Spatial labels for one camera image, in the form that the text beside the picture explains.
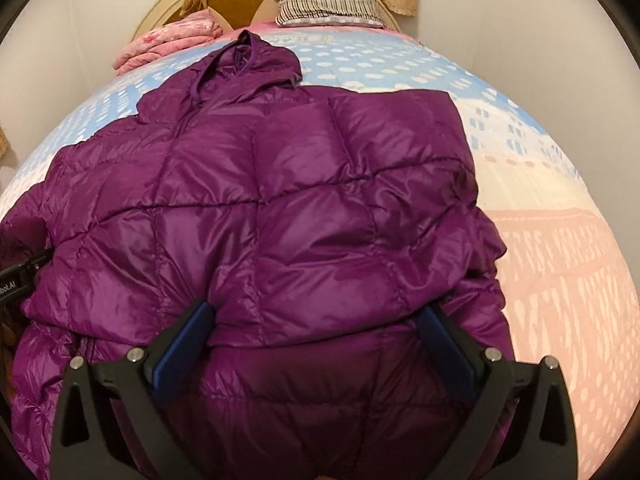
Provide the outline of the purple puffer jacket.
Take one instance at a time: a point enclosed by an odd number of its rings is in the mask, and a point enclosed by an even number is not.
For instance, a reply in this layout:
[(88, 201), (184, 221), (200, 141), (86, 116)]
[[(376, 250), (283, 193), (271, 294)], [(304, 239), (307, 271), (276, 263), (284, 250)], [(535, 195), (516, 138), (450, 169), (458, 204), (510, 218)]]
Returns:
[(59, 151), (2, 219), (4, 266), (53, 249), (21, 306), (17, 453), (48, 478), (70, 360), (120, 359), (203, 299), (209, 349), (165, 416), (206, 477), (426, 477), (463, 411), (414, 316), (512, 350), (476, 200), (447, 93), (306, 86), (243, 32)]

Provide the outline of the folded pink blanket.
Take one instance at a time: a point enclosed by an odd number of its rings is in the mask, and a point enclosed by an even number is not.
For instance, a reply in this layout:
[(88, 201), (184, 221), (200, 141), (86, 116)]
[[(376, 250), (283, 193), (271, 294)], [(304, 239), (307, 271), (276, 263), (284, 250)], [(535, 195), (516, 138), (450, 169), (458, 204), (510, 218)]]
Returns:
[(126, 74), (168, 55), (211, 44), (223, 33), (212, 12), (201, 10), (132, 40), (116, 56), (112, 69), (117, 76)]

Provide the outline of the striped grey pillow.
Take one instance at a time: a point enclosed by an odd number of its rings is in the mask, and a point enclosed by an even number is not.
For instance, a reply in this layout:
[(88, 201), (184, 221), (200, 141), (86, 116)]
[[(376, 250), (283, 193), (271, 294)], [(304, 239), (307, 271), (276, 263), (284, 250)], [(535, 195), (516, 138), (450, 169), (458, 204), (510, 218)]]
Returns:
[(364, 26), (383, 28), (376, 0), (274, 0), (282, 27)]

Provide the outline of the patterned bed quilt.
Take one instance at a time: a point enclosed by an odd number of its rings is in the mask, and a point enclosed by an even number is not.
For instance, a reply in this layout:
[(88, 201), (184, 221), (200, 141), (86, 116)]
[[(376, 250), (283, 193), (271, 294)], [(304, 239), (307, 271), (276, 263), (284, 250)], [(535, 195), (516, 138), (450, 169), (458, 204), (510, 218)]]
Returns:
[(305, 84), (447, 91), (471, 148), (480, 208), (506, 242), (498, 278), (516, 355), (552, 354), (591, 479), (639, 401), (639, 303), (612, 230), (551, 136), (506, 96), (407, 36), (353, 27), (255, 27), (299, 58)]

